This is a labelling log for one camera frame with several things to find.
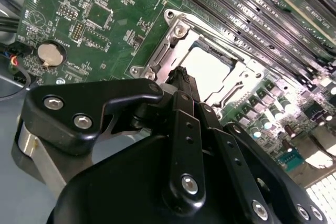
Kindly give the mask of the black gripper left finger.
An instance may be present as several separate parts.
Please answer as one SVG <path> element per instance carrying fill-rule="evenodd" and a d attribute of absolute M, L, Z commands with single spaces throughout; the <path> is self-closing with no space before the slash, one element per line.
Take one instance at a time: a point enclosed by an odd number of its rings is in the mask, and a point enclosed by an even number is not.
<path fill-rule="evenodd" d="M 206 184 L 200 117 L 183 87 L 185 73 L 175 68 L 162 85 L 129 79 L 30 90 L 14 143 L 21 169 L 40 176 L 59 198 L 86 169 L 141 140 L 164 137 L 163 201 L 176 214 L 195 214 L 205 204 Z"/>

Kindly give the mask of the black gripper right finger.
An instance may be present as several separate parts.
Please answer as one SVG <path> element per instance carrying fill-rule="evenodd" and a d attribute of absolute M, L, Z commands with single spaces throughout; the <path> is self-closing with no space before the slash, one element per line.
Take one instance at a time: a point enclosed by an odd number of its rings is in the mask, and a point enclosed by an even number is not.
<path fill-rule="evenodd" d="M 202 138 L 225 167 L 237 205 L 238 223 L 327 223 L 324 213 L 271 157 L 236 123 L 221 126 L 215 112 L 200 102 L 196 81 L 187 73 L 183 87 L 197 102 Z"/>

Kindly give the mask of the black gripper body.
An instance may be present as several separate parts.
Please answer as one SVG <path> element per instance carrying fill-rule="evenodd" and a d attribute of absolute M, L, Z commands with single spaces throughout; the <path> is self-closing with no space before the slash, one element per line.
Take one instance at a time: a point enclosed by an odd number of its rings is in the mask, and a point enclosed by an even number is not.
<path fill-rule="evenodd" d="M 206 200 L 194 215 L 180 217 L 162 198 L 169 171 L 164 137 L 141 140 L 76 175 L 63 189 L 49 223 L 244 223 L 218 159 L 203 155 Z"/>

